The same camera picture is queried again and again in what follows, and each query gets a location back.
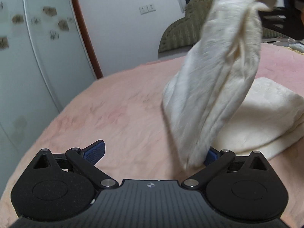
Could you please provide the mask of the olive green padded headboard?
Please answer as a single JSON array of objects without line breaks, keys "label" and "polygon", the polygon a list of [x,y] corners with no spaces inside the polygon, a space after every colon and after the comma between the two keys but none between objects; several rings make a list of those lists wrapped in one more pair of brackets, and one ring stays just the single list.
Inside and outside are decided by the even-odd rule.
[{"label": "olive green padded headboard", "polygon": [[162,35],[158,53],[193,46],[199,39],[213,0],[190,0],[185,16],[172,23]]}]

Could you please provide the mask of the cream white textured pants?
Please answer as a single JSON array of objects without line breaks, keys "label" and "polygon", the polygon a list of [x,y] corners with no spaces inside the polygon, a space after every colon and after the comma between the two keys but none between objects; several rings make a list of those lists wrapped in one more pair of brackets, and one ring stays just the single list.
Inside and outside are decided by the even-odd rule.
[{"label": "cream white textured pants", "polygon": [[200,40],[162,97],[180,165],[201,167],[210,148],[274,158],[303,137],[303,97],[256,74],[262,23],[276,0],[214,0]]}]

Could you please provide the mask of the pink bed blanket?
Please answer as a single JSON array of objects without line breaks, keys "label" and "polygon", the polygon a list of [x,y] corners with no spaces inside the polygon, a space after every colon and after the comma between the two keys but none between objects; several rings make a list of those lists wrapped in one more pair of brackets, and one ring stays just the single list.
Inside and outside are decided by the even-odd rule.
[{"label": "pink bed blanket", "polygon": [[[184,57],[152,62],[95,81],[50,123],[20,160],[1,197],[1,227],[17,220],[10,201],[16,181],[41,148],[65,153],[102,139],[106,154],[97,167],[112,178],[183,181],[174,148],[169,147],[161,112],[164,86]],[[303,55],[262,44],[257,77],[267,77],[303,96]],[[303,226],[303,139],[270,161],[289,193],[282,219]]]}]

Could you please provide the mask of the grey striped pillow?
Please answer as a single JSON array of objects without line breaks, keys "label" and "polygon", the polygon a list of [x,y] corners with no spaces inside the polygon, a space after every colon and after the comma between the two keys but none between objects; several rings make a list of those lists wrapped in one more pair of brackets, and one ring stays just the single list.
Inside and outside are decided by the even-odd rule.
[{"label": "grey striped pillow", "polygon": [[263,38],[263,43],[274,44],[277,46],[284,46],[298,51],[303,54],[303,40],[294,40],[292,38]]}]

